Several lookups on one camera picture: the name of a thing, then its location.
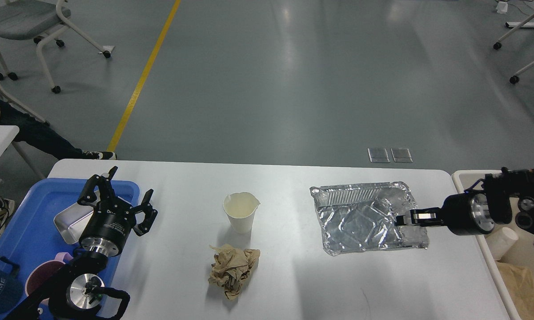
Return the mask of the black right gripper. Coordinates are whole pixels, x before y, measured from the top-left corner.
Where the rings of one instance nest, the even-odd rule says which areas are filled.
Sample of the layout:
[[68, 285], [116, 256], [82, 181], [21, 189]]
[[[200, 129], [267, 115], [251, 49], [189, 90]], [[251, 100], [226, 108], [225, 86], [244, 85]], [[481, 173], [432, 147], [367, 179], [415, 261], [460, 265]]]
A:
[[395, 226], [446, 226], [453, 234], [486, 235], [493, 231], [488, 201], [482, 193], [450, 195], [441, 208], [409, 209], [395, 217]]

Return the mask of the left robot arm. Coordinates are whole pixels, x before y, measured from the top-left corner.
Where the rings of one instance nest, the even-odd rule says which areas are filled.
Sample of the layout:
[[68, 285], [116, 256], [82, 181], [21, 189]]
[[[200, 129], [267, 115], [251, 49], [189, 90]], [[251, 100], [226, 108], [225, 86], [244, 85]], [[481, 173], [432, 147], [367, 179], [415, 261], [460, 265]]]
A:
[[150, 231], [158, 212], [150, 203], [153, 190], [148, 190], [137, 206], [116, 196], [112, 179], [117, 170], [114, 166], [101, 176], [88, 178], [76, 201], [92, 207], [78, 239], [80, 253], [45, 279], [6, 315], [6, 319], [37, 320], [39, 304], [48, 300], [52, 316], [59, 320], [98, 320], [104, 296], [120, 301], [112, 319], [123, 317], [130, 295], [105, 285], [99, 273], [111, 257], [123, 252], [131, 232], [142, 236]]

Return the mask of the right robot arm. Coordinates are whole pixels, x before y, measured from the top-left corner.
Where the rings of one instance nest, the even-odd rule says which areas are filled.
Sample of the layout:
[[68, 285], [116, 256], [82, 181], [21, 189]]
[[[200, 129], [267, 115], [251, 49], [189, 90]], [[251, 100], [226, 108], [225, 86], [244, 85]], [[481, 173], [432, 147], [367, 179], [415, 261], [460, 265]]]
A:
[[487, 235], [497, 224], [514, 223], [534, 235], [534, 168], [486, 173], [441, 207], [411, 209], [395, 225], [447, 227], [459, 236]]

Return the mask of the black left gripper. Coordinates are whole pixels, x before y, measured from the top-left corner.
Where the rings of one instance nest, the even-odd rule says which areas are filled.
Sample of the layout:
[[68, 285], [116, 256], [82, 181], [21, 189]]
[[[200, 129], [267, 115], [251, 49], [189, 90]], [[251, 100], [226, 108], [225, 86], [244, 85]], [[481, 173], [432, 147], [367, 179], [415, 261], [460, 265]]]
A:
[[[93, 208], [92, 216], [79, 238], [80, 246], [106, 257], [122, 253], [131, 229], [137, 236], [149, 233], [158, 215], [157, 209], [150, 203], [153, 189], [149, 189], [141, 204], [135, 207], [118, 199], [112, 187], [112, 178], [117, 170], [118, 167], [114, 166], [108, 173], [88, 178], [76, 201], [79, 205]], [[136, 223], [138, 213], [144, 213], [140, 223]]]

